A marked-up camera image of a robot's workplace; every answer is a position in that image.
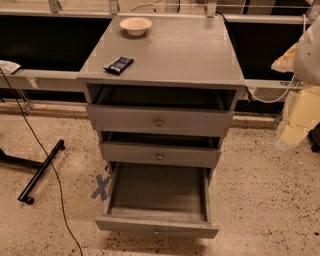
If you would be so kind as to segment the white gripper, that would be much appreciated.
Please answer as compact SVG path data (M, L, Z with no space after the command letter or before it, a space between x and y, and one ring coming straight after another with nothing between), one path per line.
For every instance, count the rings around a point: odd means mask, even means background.
M297 44L293 44L271 69L277 72L292 72ZM297 147L320 123L320 87L309 86L299 92L290 91L283 109L283 119L277 127L275 146L280 151Z

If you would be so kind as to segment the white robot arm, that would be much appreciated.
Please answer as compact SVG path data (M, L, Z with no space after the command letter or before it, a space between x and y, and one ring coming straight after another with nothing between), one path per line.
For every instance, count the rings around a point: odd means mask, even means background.
M288 94L284 118L277 128L276 147L287 151L298 146L320 123L320 17L273 62L271 69L292 72L306 85L298 93Z

